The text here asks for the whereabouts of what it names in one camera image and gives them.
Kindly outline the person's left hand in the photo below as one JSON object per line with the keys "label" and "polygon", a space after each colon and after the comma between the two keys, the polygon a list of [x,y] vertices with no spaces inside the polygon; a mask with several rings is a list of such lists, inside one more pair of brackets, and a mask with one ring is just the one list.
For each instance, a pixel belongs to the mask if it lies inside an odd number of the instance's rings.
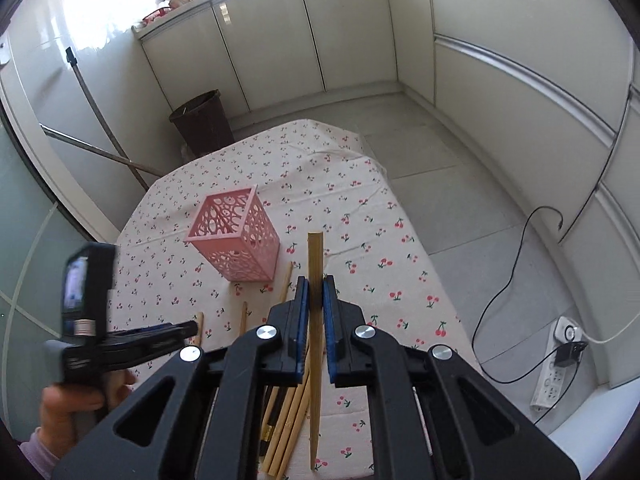
{"label": "person's left hand", "polygon": [[127,399],[137,378],[130,370],[115,372],[106,394],[83,385],[53,384],[42,390],[40,429],[37,437],[56,458],[62,458],[78,441],[74,416],[107,407],[113,411]]}

